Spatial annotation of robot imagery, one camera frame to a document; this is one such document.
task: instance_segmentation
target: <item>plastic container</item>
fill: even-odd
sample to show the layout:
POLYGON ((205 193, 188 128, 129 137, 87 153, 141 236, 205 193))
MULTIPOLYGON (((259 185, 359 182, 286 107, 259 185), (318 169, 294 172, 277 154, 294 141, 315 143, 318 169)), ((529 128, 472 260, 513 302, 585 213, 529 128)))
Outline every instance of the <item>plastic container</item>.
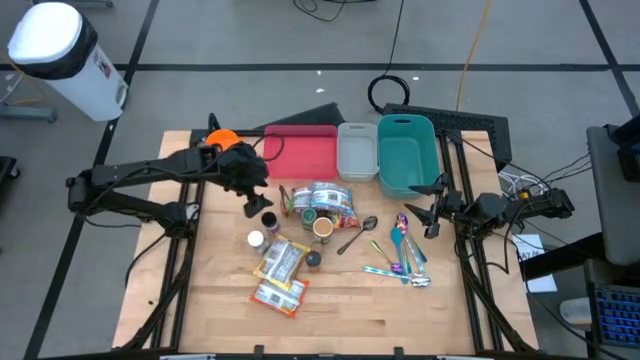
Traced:
POLYGON ((380 190, 386 196, 420 196, 411 185, 431 185, 440 175, 433 124, 420 115, 387 115, 378 124, 380 190))
POLYGON ((128 85, 98 45, 98 34, 65 3, 34 5, 8 45, 25 74, 43 79, 95 121, 122 115, 128 85))
POLYGON ((378 173, 378 127, 344 123, 338 126, 338 173, 344 181, 371 181, 378 173))
POLYGON ((338 174, 338 128, 332 125, 271 125, 264 139, 264 157, 273 179, 332 180, 338 174))

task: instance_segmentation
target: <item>white plastic bin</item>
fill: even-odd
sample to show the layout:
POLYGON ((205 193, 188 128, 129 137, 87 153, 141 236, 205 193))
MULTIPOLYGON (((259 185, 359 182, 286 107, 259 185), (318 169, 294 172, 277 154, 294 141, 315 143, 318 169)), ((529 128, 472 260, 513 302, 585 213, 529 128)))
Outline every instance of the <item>white plastic bin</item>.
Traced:
POLYGON ((378 127, 344 123, 338 126, 338 173, 344 181, 371 181, 378 173, 378 127))
POLYGON ((43 79, 95 121, 122 115, 128 86, 98 45, 98 34, 72 6, 33 6, 9 42, 9 57, 43 79))

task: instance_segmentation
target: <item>white trash can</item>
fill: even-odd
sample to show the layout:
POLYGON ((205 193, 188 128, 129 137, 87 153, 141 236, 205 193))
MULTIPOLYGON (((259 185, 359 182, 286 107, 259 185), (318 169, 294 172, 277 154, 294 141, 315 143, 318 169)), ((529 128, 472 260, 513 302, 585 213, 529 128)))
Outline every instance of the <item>white trash can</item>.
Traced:
POLYGON ((93 26, 72 6, 33 6, 17 25, 8 49, 20 70, 43 79, 91 119, 109 121, 122 115, 128 86, 98 45, 93 26))

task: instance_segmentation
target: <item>food packet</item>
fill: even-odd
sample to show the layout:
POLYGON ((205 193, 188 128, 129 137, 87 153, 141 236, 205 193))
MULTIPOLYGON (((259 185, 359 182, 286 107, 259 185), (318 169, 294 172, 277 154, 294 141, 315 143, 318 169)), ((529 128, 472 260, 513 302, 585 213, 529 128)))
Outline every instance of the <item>food packet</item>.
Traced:
POLYGON ((349 227, 360 228, 360 220, 358 215, 354 213, 353 216, 342 215, 333 211, 318 210, 318 217, 326 217, 333 223, 334 229, 343 229, 349 227))
POLYGON ((269 280, 279 288, 289 291, 291 281, 309 251, 308 247, 278 235, 253 273, 257 277, 269 280))
POLYGON ((301 187, 293 189, 293 211, 301 213, 311 207, 311 188, 301 187))
POLYGON ((249 299, 294 318, 296 310, 302 305, 302 298, 307 286, 309 286, 308 281, 293 280, 289 291, 284 291, 276 285, 262 280, 256 292, 249 299))
POLYGON ((311 184, 311 207, 347 216, 355 216, 351 189, 330 182, 314 181, 311 184))

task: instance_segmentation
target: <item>teal plastic bin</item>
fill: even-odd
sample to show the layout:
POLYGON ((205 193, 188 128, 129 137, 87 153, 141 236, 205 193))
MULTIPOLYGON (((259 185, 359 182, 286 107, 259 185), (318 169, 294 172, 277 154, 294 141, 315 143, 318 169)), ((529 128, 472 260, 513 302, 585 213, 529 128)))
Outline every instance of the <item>teal plastic bin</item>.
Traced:
POLYGON ((433 124, 420 115, 387 115, 378 124, 380 189, 386 196, 420 196, 410 185, 431 185, 440 175, 433 124))

